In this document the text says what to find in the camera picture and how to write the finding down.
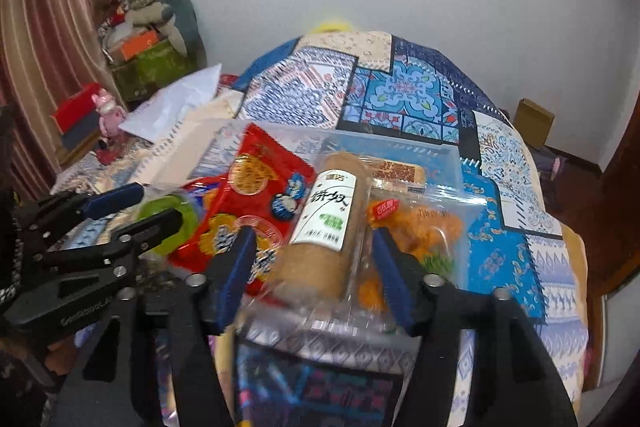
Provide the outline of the orange fried snack bag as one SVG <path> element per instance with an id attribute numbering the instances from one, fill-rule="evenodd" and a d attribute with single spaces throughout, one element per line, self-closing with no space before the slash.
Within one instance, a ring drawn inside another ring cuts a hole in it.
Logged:
<path id="1" fill-rule="evenodd" d="M 428 273 L 440 275 L 459 288 L 468 286 L 468 201 L 459 190 L 430 185 L 411 192 L 373 187 L 367 203 L 367 234 L 357 275 L 360 308 L 384 313 L 383 285 L 371 255 L 372 232 L 390 230 L 401 251 L 419 261 Z"/>

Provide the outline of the brown roll snack white label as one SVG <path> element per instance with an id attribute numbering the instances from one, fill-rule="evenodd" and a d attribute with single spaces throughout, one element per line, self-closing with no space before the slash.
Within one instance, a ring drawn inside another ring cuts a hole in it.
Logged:
<path id="1" fill-rule="evenodd" d="M 288 243 L 269 272 L 273 298 L 310 306 L 345 297 L 366 228 L 370 172 L 359 156 L 326 154 Z"/>

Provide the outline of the green round jar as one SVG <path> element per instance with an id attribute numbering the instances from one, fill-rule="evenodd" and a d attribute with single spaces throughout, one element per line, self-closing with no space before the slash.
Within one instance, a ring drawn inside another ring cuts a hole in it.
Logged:
<path id="1" fill-rule="evenodd" d="M 174 192 L 152 197 L 142 202 L 136 216 L 142 221 L 164 215 L 163 225 L 168 226 L 163 240 L 151 251 L 154 255 L 167 257 L 191 238 L 201 220 L 201 210 L 190 196 Z"/>

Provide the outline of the red snack bag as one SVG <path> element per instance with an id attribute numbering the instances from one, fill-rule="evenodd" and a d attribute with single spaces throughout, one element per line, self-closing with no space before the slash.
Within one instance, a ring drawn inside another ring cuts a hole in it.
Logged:
<path id="1" fill-rule="evenodd" d="M 259 295 L 315 175 L 308 162 L 249 124 L 205 218 L 169 255 L 169 263 L 202 272 L 213 257 L 228 251 L 240 228 L 250 227 L 256 233 L 257 253 L 245 291 Z"/>

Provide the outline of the pink toy figure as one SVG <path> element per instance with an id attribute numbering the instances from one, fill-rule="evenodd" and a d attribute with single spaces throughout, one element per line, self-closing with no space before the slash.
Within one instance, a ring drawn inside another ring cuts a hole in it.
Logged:
<path id="1" fill-rule="evenodd" d="M 91 100 L 96 106 L 96 113 L 99 114 L 101 147 L 106 150 L 122 141 L 125 132 L 119 126 L 126 120 L 127 112 L 118 104 L 116 98 L 103 88 L 94 94 Z"/>

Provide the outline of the tan biscuit pack in bin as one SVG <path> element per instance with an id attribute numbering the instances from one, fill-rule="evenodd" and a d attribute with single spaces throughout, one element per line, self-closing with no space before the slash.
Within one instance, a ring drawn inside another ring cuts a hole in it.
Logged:
<path id="1" fill-rule="evenodd" d="M 372 178 L 372 185 L 382 190 L 408 193 L 421 190 L 426 183 L 425 170 L 414 164 L 376 157 L 363 158 Z"/>

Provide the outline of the red box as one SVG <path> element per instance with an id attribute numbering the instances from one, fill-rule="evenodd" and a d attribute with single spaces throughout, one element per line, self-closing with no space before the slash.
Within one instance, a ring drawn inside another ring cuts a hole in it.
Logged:
<path id="1" fill-rule="evenodd" d="M 55 126 L 62 134 L 70 131 L 82 118 L 88 116 L 96 107 L 93 102 L 93 95 L 97 95 L 102 89 L 97 82 L 85 84 L 84 87 L 66 101 L 52 113 Z"/>

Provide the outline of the clear plastic storage bin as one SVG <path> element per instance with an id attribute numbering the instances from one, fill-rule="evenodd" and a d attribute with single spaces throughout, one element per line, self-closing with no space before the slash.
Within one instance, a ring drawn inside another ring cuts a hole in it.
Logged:
<path id="1" fill-rule="evenodd" d="M 344 135 L 226 126 L 221 170 L 180 259 L 201 272 L 242 228 L 257 237 L 246 291 L 301 322 L 427 332 L 464 291 L 463 237 L 480 203 L 405 179 L 390 153 Z"/>

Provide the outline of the patchwork patterned bedspread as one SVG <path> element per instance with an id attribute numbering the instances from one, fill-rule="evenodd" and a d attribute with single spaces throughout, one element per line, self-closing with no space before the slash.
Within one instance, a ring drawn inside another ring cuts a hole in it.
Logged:
<path id="1" fill-rule="evenodd" d="M 271 130 L 334 132 L 371 141 L 426 181 L 461 182 L 486 209 L 469 231 L 468 283 L 508 285 L 537 331 L 570 401 L 584 383 L 588 340 L 582 239 L 549 213 L 521 135 L 444 54 L 382 31 L 310 34 L 259 57 L 212 103 L 193 109 L 158 142 L 134 139 L 103 165 L 88 154 L 55 190 L 101 193 L 130 181 L 173 184 L 221 173 L 209 158 L 216 132 L 250 121 Z"/>

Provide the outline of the pile of clutter on chair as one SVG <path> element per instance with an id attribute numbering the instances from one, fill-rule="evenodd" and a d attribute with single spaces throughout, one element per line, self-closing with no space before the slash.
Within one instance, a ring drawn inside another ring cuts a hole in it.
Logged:
<path id="1" fill-rule="evenodd" d="M 111 0 L 98 37 L 129 108 L 207 66 L 191 0 Z"/>

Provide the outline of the cardboard box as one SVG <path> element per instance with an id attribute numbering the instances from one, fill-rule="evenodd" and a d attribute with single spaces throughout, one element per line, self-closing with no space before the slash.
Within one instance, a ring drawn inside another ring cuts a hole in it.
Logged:
<path id="1" fill-rule="evenodd" d="M 528 98 L 522 98 L 518 102 L 513 126 L 527 145 L 540 150 L 546 145 L 554 120 L 555 115 L 548 109 Z"/>

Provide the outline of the striped red curtain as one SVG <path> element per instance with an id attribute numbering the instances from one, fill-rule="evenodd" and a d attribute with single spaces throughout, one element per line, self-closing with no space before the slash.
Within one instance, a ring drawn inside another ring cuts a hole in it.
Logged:
<path id="1" fill-rule="evenodd" d="M 61 167 L 60 104 L 88 83 L 114 81 L 98 40 L 112 0 L 1 0 L 1 102 L 14 110 L 8 178 L 18 195 L 46 195 Z"/>

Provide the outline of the wooden door frame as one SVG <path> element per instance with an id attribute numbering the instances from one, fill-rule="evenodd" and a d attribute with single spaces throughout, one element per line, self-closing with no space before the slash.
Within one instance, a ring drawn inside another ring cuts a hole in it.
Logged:
<path id="1" fill-rule="evenodd" d="M 590 362 L 584 388 L 600 384 L 605 355 L 605 304 L 639 272 L 639 109 L 632 111 L 620 145 L 602 174 L 589 237 L 587 311 Z"/>

